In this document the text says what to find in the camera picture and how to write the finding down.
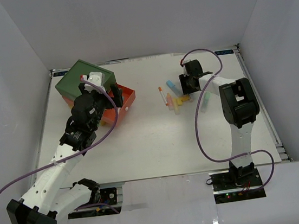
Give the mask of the orange red drawer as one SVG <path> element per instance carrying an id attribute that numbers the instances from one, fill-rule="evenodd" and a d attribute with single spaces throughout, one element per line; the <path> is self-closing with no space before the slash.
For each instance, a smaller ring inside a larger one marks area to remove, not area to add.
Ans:
<path id="1" fill-rule="evenodd" d="M 129 108 L 134 103 L 135 90 L 125 87 L 123 85 L 117 84 L 118 88 L 122 90 L 123 106 L 118 108 L 118 120 L 116 126 L 121 124 L 124 117 L 127 115 Z M 115 121 L 115 111 L 114 109 L 105 110 L 100 121 L 100 125 L 112 125 Z"/>

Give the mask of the orange cap marker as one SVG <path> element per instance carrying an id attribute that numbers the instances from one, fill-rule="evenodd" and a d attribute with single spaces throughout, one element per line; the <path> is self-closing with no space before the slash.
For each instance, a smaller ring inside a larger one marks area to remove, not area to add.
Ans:
<path id="1" fill-rule="evenodd" d="M 167 102 L 166 97 L 165 97 L 165 95 L 164 95 L 164 93 L 163 93 L 163 91 L 162 91 L 162 88 L 161 88 L 161 87 L 158 87 L 158 91 L 159 91 L 159 93 L 160 93 L 160 95 L 161 95 L 161 97 L 162 97 L 162 100 L 164 101 L 164 104 L 165 104 L 166 106 L 168 106 L 168 102 Z"/>

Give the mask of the green highlighter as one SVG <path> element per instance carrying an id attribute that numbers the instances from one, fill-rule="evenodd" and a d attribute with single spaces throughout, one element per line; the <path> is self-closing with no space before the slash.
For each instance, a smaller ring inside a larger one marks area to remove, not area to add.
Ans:
<path id="1" fill-rule="evenodd" d="M 202 113 L 205 113 L 206 110 L 207 110 L 207 107 L 208 107 L 208 104 L 209 104 L 209 100 L 210 100 L 210 96 L 211 96 L 211 93 L 209 92 L 205 92 L 204 96 L 203 96 L 203 101 L 202 101 L 202 104 L 200 106 L 200 111 Z"/>

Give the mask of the green drawer storage box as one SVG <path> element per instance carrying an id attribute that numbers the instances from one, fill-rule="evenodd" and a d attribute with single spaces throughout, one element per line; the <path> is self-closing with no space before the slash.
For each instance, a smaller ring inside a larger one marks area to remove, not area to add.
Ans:
<path id="1" fill-rule="evenodd" d="M 68 71 L 52 72 L 53 77 L 62 77 L 55 85 L 55 88 L 62 97 L 73 101 L 76 97 L 81 95 L 79 90 L 79 84 L 81 83 L 80 76 L 89 75 L 90 72 L 100 72 L 103 74 L 103 85 L 107 92 L 111 90 L 111 85 L 117 82 L 114 72 L 79 59 Z"/>

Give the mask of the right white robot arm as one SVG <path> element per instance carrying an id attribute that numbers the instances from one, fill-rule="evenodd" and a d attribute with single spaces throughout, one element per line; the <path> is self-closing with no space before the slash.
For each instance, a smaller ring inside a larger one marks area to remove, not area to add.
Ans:
<path id="1" fill-rule="evenodd" d="M 212 72 L 204 72 L 198 60 L 182 64 L 183 73 L 179 75 L 183 93 L 212 93 L 220 97 L 225 120 L 231 131 L 231 157 L 214 159 L 203 150 L 198 133 L 198 110 L 195 112 L 195 133 L 198 147 L 212 162 L 229 164 L 229 181 L 237 188 L 245 186 L 249 176 L 254 173 L 251 157 L 251 136 L 254 122 L 260 107 L 248 78 L 227 79 Z"/>

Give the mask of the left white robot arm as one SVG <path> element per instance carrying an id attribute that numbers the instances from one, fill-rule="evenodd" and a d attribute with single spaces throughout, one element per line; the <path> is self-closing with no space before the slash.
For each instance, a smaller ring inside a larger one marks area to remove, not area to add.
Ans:
<path id="1" fill-rule="evenodd" d="M 100 186 L 89 179 L 75 182 L 72 188 L 57 196 L 70 172 L 85 156 L 96 138 L 96 130 L 105 110 L 122 107 L 122 90 L 112 84 L 112 96 L 104 87 L 81 83 L 81 95 L 74 100 L 71 116 L 50 163 L 33 186 L 6 212 L 12 224 L 57 224 L 80 206 L 95 206 L 101 201 Z"/>

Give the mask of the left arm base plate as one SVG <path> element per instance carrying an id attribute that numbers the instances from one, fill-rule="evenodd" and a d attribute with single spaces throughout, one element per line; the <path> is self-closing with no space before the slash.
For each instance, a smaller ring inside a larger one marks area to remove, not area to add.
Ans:
<path id="1" fill-rule="evenodd" d="M 105 188 L 105 189 L 100 189 L 99 191 L 99 203 L 105 203 L 108 205 L 116 205 L 118 202 L 118 197 L 117 197 L 117 188 Z"/>

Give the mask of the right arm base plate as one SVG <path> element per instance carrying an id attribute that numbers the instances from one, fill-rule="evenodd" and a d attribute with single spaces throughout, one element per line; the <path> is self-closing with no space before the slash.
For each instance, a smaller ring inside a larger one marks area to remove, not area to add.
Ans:
<path id="1" fill-rule="evenodd" d="M 211 174 L 206 180 L 211 186 L 216 204 L 227 204 L 244 200 L 261 199 L 266 197 L 263 183 L 258 170 L 238 181 L 231 178 L 228 172 Z"/>

